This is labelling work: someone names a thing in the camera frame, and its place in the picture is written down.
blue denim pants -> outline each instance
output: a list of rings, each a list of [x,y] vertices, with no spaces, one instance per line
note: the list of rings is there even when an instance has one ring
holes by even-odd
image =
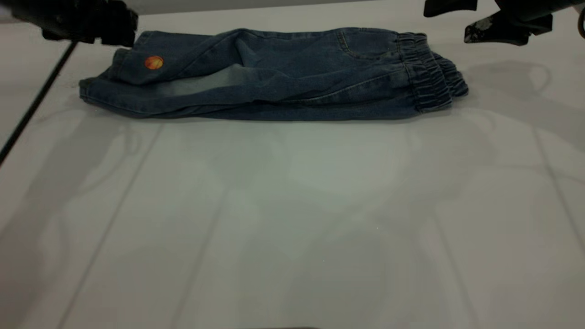
[[[144,32],[106,72],[80,82],[86,102],[135,118],[403,119],[467,92],[425,35],[359,28]]]

white table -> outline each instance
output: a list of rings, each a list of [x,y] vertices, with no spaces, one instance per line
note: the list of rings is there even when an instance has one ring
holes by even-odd
[[[463,44],[423,0],[181,13],[140,28],[426,32],[454,109],[400,122],[133,120],[82,45],[0,170],[0,328],[585,327],[585,41]],[[64,43],[1,25],[6,136]]]

basketball logo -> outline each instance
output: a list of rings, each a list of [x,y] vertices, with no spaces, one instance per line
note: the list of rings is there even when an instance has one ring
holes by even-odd
[[[150,56],[144,61],[144,66],[151,70],[158,70],[163,66],[163,59],[160,56]]]

black cable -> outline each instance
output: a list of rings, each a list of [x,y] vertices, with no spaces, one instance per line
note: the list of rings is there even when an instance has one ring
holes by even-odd
[[[69,44],[69,47],[67,47],[67,50],[65,50],[65,52],[61,56],[61,59],[57,62],[57,65],[55,65],[55,68],[49,75],[47,81],[45,81],[43,88],[39,91],[35,100],[30,105],[29,109],[26,111],[22,119],[20,119],[18,126],[16,126],[16,128],[14,129],[14,131],[10,135],[10,138],[8,138],[6,144],[4,144],[4,146],[2,147],[2,151],[0,151],[0,167],[2,167],[2,164],[4,163],[4,160],[6,160],[8,153],[10,153],[10,151],[16,144],[18,137],[20,137],[22,132],[25,130],[26,125],[28,125],[30,119],[33,117],[36,110],[39,108],[39,105],[41,104],[41,102],[43,102],[44,97],[49,92],[49,89],[51,89],[51,86],[55,82],[55,79],[57,79],[57,76],[59,76],[59,72],[61,72],[61,69],[63,68],[63,66],[65,66],[65,63],[71,56],[76,46],[77,41],[72,41]]]
[[[579,25],[577,25],[577,28],[579,29],[579,34],[581,35],[581,37],[583,37],[585,39],[585,26],[583,26],[584,23],[585,23],[585,8],[583,8],[583,10],[581,10],[581,14],[579,14]]]

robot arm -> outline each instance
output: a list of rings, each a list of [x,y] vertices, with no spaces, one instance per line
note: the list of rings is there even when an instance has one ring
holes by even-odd
[[[138,15],[119,0],[0,0],[12,16],[33,23],[48,40],[132,47]]]
[[[465,42],[505,42],[518,46],[528,43],[530,35],[552,31],[552,13],[585,3],[585,0],[495,0],[500,11],[465,29]],[[425,17],[446,12],[477,9],[477,0],[426,0]],[[583,14],[579,32],[583,30]]]

